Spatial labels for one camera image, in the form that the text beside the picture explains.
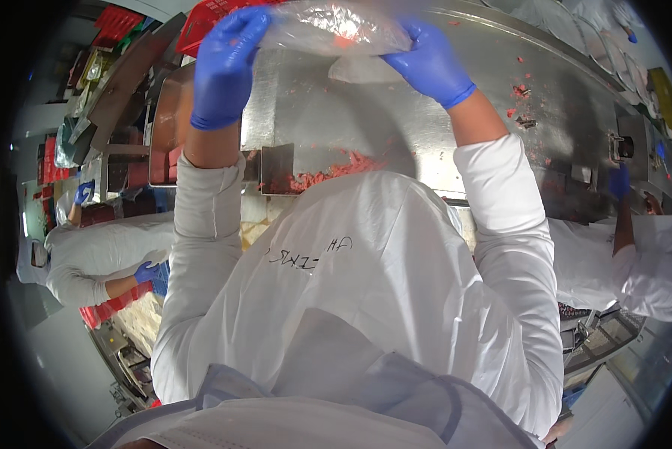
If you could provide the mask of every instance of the white hairnet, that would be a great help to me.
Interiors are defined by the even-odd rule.
[[[44,245],[34,239],[22,235],[19,240],[19,257],[17,259],[17,276],[22,284],[46,284],[46,276],[49,274],[49,264],[44,266],[31,265],[31,252],[34,245],[42,248]]]

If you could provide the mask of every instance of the metal grate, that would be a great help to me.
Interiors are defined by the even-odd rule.
[[[608,360],[633,341],[643,328],[645,318],[619,310],[603,320],[596,319],[588,329],[585,343],[565,360],[566,377]]]

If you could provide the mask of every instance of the clear plastic bag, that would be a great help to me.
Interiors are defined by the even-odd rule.
[[[69,143],[73,127],[74,121],[70,118],[64,118],[64,122],[59,125],[59,129],[56,131],[56,147],[54,149],[54,166],[56,167],[74,168],[79,166],[72,161],[76,147]]]
[[[396,21],[368,6],[345,1],[290,1],[272,8],[261,48],[341,56],[329,77],[347,83],[392,83],[403,78],[371,56],[405,52],[412,41]]]
[[[404,83],[400,73],[377,56],[343,56],[329,69],[329,78],[354,84]]]

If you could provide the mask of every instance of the blue crate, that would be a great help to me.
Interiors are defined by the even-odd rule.
[[[151,280],[154,293],[166,297],[166,292],[168,291],[168,275],[170,273],[171,268],[168,265],[168,261],[159,265],[158,274]]]

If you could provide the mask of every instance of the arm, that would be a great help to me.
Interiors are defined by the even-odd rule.
[[[451,117],[459,146],[454,162],[478,228],[476,263],[483,282],[520,326],[527,372],[518,375],[524,375],[530,387],[529,403],[523,406],[526,416],[520,422],[532,424],[529,431],[545,436],[560,411],[563,354],[553,241],[535,176],[523,142],[508,133],[443,33],[423,22],[403,25],[415,41],[413,49],[383,58]]]
[[[618,202],[618,220],[615,222],[615,238],[612,241],[612,253],[615,256],[620,249],[635,245],[633,237],[633,217],[630,215],[630,202],[624,197]]]
[[[608,171],[608,188],[610,193],[618,199],[618,221],[615,223],[615,238],[613,239],[612,253],[616,255],[628,245],[635,245],[633,238],[633,219],[630,216],[630,174],[628,166],[623,162],[619,168]]]
[[[112,279],[106,282],[107,295],[109,299],[118,298],[122,294],[136,287],[139,283],[133,276],[123,277],[121,279]]]
[[[75,202],[71,205],[71,210],[69,211],[69,216],[66,217],[67,220],[77,228],[81,224],[81,204],[76,204]]]
[[[106,282],[107,295],[110,299],[118,298],[122,294],[136,287],[138,284],[152,280],[158,274],[159,264],[151,265],[151,260],[144,262],[136,269],[132,276],[113,279]]]
[[[198,51],[191,129],[179,158],[171,273],[153,355],[153,384],[164,402],[190,397],[188,348],[195,328],[241,257],[245,159],[237,120],[251,94],[252,63],[267,9],[239,9],[209,32]]]
[[[80,184],[79,188],[76,190],[76,194],[73,196],[73,204],[71,205],[71,210],[69,211],[67,219],[77,228],[81,225],[81,205],[87,200],[96,184],[97,182],[95,180]]]

